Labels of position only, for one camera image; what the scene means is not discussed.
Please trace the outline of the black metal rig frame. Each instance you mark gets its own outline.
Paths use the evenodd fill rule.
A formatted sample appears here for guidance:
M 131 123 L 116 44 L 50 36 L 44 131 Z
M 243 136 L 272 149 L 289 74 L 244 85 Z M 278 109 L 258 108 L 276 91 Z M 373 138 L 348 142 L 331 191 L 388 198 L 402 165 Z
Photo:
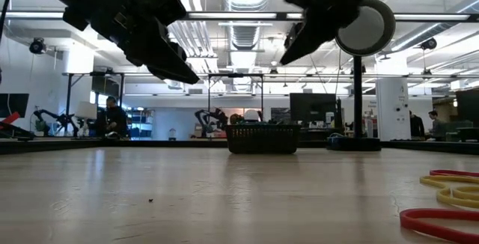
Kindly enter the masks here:
M 113 96 L 123 105 L 125 73 L 93 71 L 90 73 L 63 73 L 67 77 L 65 113 L 77 115 L 80 102 L 90 102 L 90 92 Z
M 264 82 L 263 73 L 208 73 L 207 74 L 207 111 L 212 106 L 220 109 L 259 109 L 264 116 Z M 221 80 L 230 81 L 224 92 L 211 93 Z

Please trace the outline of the red bar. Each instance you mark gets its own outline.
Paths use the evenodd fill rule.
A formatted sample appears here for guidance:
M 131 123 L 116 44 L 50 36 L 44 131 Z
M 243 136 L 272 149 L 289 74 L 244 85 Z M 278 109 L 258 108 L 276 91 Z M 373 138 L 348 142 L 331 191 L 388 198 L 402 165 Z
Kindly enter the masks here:
M 13 114 L 7 116 L 4 120 L 0 121 L 0 129 L 5 128 L 7 125 L 12 124 L 14 121 L 20 118 L 20 114 L 18 112 L 14 112 Z

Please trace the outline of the black slotted plastic bin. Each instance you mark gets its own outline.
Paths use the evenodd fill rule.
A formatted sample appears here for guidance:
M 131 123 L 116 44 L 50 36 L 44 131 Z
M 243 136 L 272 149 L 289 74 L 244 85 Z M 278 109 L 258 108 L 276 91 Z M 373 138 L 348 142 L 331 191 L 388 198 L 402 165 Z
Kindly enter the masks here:
M 235 154 L 292 154 L 299 142 L 299 125 L 237 124 L 225 127 L 228 150 Z

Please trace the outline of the black monitor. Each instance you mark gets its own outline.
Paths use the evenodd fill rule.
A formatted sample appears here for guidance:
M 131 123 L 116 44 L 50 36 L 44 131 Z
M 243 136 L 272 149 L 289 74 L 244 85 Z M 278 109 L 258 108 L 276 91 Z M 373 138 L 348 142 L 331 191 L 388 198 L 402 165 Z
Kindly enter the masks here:
M 336 112 L 336 96 L 334 94 L 290 94 L 290 119 L 292 121 L 326 122 L 328 112 Z

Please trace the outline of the dark screen panel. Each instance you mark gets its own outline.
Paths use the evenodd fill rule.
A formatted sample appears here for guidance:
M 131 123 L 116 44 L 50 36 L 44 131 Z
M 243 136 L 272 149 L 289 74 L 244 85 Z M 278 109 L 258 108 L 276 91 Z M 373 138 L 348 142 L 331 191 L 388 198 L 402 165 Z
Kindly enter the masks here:
M 457 113 L 462 121 L 471 121 L 479 127 L 479 89 L 456 92 Z

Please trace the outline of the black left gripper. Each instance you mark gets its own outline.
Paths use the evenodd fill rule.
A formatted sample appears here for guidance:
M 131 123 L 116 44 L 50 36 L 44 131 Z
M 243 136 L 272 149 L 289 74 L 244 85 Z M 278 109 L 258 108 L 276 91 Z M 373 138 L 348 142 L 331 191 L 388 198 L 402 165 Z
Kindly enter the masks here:
M 63 20 L 80 30 L 90 25 L 155 77 L 192 85 L 199 77 L 168 33 L 168 26 L 185 15 L 180 0 L 78 0 L 65 8 Z

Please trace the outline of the black wall screen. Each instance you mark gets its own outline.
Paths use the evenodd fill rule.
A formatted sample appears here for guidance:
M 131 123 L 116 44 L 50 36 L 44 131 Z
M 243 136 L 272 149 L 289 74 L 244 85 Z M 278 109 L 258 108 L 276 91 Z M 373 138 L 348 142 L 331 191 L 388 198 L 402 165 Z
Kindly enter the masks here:
M 25 117 L 29 94 L 0 94 L 0 118 L 6 118 L 17 112 Z

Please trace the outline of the black overhead beam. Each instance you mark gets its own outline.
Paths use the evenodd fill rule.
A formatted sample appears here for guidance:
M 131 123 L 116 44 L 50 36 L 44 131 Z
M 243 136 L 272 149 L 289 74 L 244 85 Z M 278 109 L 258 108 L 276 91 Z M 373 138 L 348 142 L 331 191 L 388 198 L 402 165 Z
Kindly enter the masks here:
M 9 10 L 6 19 L 19 20 L 62 20 L 60 11 Z M 456 22 L 479 23 L 479 13 L 395 13 L 397 22 Z M 300 21 L 301 13 L 294 12 L 187 12 L 182 20 L 188 21 Z

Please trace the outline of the black aluminium table frame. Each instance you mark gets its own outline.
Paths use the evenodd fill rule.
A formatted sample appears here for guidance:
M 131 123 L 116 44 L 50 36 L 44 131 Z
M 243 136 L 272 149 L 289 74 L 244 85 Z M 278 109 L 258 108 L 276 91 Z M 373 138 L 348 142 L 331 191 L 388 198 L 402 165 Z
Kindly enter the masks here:
M 383 141 L 384 148 L 458 153 L 479 156 L 479 143 L 434 141 Z M 98 147 L 158 147 L 158 148 L 226 148 L 226 141 L 112 141 L 85 139 L 53 139 L 18 141 L 0 139 L 0 155 L 54 150 L 75 150 Z

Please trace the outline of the person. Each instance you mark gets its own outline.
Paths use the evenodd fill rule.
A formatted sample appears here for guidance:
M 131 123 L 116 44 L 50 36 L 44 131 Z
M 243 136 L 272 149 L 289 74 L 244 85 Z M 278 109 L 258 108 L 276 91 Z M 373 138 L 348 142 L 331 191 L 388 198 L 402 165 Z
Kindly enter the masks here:
M 432 110 L 428 115 L 433 124 L 430 129 L 430 137 L 436 141 L 442 141 L 445 137 L 445 123 L 439 120 L 439 114 L 436 110 Z
M 422 118 L 409 112 L 410 132 L 412 138 L 423 138 L 425 136 L 424 123 Z
M 106 99 L 106 137 L 129 138 L 126 112 L 113 96 Z

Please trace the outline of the yellow rubber band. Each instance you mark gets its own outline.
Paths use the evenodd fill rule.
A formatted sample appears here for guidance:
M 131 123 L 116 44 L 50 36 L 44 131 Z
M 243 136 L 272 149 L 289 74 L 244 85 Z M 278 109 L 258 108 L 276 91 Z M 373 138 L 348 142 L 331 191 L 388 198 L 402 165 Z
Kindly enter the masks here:
M 469 183 L 451 187 L 448 182 Z M 479 177 L 433 175 L 423 176 L 420 183 L 438 188 L 436 200 L 444 204 L 479 209 Z

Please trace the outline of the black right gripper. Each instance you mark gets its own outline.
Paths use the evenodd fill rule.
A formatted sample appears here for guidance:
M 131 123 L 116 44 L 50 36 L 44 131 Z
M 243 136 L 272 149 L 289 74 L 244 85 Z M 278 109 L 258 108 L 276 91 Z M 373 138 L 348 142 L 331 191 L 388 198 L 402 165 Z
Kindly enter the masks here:
M 363 0 L 284 0 L 304 10 L 304 20 L 291 25 L 284 41 L 281 65 L 288 65 L 334 40 L 340 28 L 359 17 Z

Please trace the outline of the white box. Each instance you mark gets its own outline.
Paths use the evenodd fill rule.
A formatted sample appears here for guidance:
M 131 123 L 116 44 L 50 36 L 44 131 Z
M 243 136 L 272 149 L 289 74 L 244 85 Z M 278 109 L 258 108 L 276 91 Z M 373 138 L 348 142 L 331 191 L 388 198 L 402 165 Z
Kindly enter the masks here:
M 80 101 L 76 108 L 75 116 L 86 120 L 96 120 L 97 105 L 88 101 Z

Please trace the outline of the black desk lamp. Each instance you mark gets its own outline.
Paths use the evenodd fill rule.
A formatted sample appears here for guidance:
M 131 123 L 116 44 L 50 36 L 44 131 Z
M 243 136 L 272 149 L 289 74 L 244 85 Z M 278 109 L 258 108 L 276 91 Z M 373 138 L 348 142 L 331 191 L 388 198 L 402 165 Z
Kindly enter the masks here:
M 359 16 L 336 36 L 339 47 L 353 56 L 354 120 L 353 137 L 330 136 L 326 148 L 336 151 L 380 151 L 378 138 L 365 138 L 362 133 L 362 59 L 382 51 L 396 29 L 394 12 L 380 0 L 364 0 Z

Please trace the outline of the white column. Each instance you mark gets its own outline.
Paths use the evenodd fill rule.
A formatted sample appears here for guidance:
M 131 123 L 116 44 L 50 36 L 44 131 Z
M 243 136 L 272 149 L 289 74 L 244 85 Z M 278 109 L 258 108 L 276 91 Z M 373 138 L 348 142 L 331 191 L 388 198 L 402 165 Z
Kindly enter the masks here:
M 409 95 L 405 78 L 376 82 L 378 133 L 381 141 L 409 140 Z

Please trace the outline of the red rubber band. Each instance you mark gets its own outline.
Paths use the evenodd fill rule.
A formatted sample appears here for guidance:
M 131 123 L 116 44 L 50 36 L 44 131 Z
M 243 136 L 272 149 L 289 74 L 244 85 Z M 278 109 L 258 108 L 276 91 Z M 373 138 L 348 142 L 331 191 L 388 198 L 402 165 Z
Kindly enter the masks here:
M 477 172 L 469 172 L 469 171 L 455 171 L 455 170 L 431 170 L 431 176 L 464 176 L 464 177 L 479 177 L 479 173 Z
M 408 209 L 400 212 L 400 226 L 402 228 L 448 240 L 453 243 L 479 244 L 479 234 L 457 231 L 423 222 L 421 219 L 450 219 L 479 222 L 479 212 L 430 208 Z

